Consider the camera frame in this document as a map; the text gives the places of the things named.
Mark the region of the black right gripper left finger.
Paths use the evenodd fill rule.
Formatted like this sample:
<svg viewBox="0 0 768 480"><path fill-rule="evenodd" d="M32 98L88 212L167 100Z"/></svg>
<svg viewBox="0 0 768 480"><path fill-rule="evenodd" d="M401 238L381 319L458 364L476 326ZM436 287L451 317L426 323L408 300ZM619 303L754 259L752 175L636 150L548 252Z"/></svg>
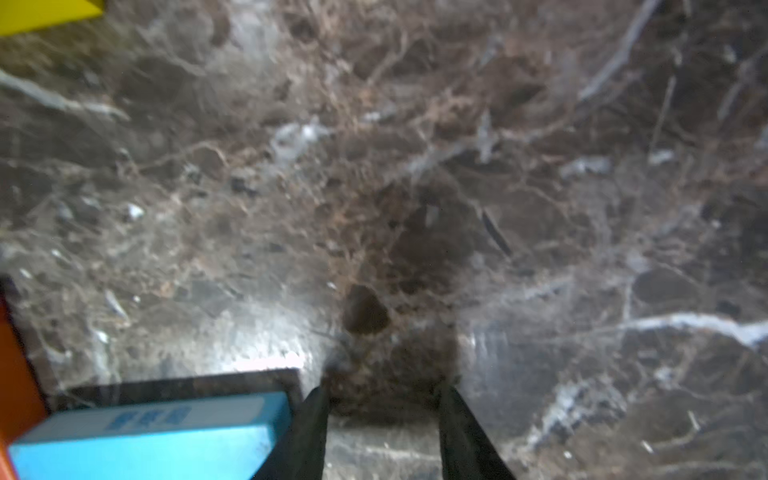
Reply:
<svg viewBox="0 0 768 480"><path fill-rule="evenodd" d="M314 388L253 480L320 480L323 478L330 397Z"/></svg>

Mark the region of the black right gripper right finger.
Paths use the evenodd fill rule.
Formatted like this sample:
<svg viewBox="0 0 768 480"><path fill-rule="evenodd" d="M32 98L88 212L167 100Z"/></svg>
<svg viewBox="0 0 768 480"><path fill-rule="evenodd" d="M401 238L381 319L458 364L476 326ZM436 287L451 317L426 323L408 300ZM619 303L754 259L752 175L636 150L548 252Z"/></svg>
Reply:
<svg viewBox="0 0 768 480"><path fill-rule="evenodd" d="M444 479L515 480L467 403L449 384L439 387L438 423Z"/></svg>

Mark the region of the light blue block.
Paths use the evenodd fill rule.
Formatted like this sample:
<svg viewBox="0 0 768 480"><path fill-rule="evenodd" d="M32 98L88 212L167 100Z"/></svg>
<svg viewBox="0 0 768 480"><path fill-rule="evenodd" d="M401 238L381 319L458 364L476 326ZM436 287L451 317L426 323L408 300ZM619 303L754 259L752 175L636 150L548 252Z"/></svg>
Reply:
<svg viewBox="0 0 768 480"><path fill-rule="evenodd" d="M9 455L20 479L249 479L290 422L283 392L70 410Z"/></svg>

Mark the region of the orange block front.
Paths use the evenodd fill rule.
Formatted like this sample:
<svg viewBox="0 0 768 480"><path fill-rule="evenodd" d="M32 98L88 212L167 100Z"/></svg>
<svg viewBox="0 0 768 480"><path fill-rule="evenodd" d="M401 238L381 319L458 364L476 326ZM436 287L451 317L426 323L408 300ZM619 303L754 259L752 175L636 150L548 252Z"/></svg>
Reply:
<svg viewBox="0 0 768 480"><path fill-rule="evenodd" d="M1 296L1 480L17 478L11 444L48 415L38 383L12 323L10 307Z"/></svg>

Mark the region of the small yellow block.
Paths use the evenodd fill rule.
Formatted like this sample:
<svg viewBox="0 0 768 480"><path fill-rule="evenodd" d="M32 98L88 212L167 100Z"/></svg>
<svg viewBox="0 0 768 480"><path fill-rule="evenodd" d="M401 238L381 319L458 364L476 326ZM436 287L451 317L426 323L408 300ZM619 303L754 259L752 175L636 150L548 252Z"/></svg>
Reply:
<svg viewBox="0 0 768 480"><path fill-rule="evenodd" d="M1 0L1 36L100 17L103 0Z"/></svg>

